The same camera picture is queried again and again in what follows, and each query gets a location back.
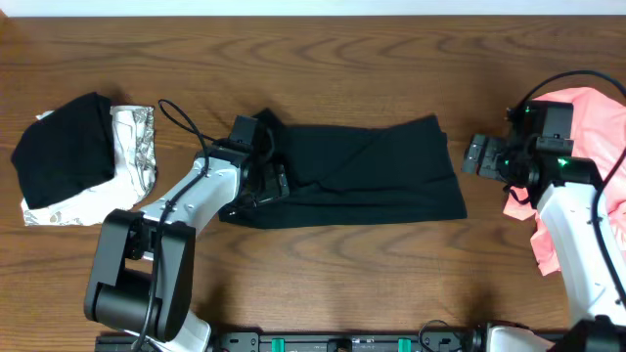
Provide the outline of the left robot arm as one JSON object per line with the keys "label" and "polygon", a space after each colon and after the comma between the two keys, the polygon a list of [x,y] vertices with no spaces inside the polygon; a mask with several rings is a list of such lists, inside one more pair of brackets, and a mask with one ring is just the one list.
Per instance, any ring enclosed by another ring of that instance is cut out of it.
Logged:
{"label": "left robot arm", "polygon": [[191,171],[163,197],[105,218],[84,315],[129,333],[120,350],[209,350],[211,327],[190,308],[197,237],[220,212],[235,215],[289,195],[274,151],[267,124],[240,115],[228,138],[202,145]]}

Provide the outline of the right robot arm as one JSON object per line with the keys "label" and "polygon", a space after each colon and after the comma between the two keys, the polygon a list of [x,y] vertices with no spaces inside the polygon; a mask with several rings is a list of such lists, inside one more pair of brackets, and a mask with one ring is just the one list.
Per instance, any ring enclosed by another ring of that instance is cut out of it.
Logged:
{"label": "right robot arm", "polygon": [[554,243],[571,328],[543,337],[515,324],[493,323],[468,351],[622,351],[625,348],[625,262],[605,214],[605,182],[589,158],[572,154],[571,103],[530,101],[509,111],[505,138],[473,135],[463,171],[527,191],[520,203],[537,211]]}

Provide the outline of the black t-shirt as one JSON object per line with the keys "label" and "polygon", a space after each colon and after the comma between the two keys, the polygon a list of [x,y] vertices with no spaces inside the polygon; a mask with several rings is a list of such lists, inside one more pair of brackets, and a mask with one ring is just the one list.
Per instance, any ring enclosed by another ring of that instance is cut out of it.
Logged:
{"label": "black t-shirt", "polygon": [[386,128],[286,125],[256,114],[274,134],[273,161],[290,193],[268,204],[223,208],[225,223],[256,229],[458,220],[468,212],[434,115]]}

